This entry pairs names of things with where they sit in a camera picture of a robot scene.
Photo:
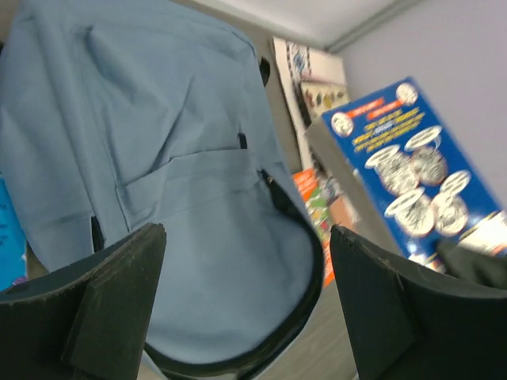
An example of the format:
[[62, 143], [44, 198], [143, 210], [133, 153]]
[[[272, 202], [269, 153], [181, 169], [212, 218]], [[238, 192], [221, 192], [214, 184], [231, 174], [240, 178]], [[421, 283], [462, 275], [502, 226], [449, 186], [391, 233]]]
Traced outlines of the light blue treehouse book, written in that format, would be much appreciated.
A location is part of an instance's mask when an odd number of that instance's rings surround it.
[[27, 264], [25, 235], [3, 177], [0, 192], [0, 275], [4, 291], [27, 280]]

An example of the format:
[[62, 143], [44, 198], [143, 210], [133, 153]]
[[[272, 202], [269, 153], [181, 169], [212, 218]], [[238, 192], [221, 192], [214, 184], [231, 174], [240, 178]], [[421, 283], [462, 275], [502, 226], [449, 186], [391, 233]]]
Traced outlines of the dark blue treehouse book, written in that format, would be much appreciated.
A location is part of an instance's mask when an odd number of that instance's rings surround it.
[[448, 239], [506, 253], [506, 211], [412, 77], [324, 112], [307, 129], [372, 240], [435, 271]]

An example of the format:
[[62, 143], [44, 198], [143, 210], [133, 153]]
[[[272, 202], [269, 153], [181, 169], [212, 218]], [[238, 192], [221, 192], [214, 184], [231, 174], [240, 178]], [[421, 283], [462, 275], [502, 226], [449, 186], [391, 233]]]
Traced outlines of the light blue student backpack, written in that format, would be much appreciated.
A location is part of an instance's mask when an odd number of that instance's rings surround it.
[[321, 294], [321, 242], [240, 30], [171, 1], [22, 1], [1, 54], [1, 171], [50, 272], [161, 224], [143, 356], [256, 379]]

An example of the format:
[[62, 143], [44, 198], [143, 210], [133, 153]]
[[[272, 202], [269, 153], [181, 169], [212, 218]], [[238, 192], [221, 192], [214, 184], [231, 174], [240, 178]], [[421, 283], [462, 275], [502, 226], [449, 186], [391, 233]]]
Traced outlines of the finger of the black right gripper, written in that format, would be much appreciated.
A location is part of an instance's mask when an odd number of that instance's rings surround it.
[[449, 240], [440, 240], [436, 252], [450, 276], [486, 287], [506, 287], [505, 256], [489, 256]]

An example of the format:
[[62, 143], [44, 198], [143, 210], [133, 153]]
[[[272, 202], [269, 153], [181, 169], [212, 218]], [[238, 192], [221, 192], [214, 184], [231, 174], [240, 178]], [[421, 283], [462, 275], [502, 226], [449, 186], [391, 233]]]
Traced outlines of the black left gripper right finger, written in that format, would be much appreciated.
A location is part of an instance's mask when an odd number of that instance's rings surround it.
[[344, 227], [330, 243], [360, 378], [505, 378], [506, 287], [435, 272]]

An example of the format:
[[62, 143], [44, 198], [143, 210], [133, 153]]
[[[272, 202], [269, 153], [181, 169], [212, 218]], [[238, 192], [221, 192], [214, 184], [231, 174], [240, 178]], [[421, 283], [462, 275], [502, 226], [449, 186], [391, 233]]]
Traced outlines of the orange treehouse book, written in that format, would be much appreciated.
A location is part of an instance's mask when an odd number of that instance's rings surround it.
[[325, 262], [323, 286], [326, 287], [334, 280], [330, 255], [331, 227], [339, 225], [355, 230], [358, 218], [335, 179], [318, 175], [314, 169], [295, 173], [292, 178], [322, 242]]

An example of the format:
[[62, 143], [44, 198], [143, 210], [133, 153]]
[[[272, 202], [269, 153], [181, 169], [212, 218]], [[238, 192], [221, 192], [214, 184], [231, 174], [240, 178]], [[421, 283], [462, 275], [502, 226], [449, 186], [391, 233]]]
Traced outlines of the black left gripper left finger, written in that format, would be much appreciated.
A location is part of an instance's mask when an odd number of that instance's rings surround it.
[[166, 247], [148, 223], [1, 293], [3, 379], [135, 379]]

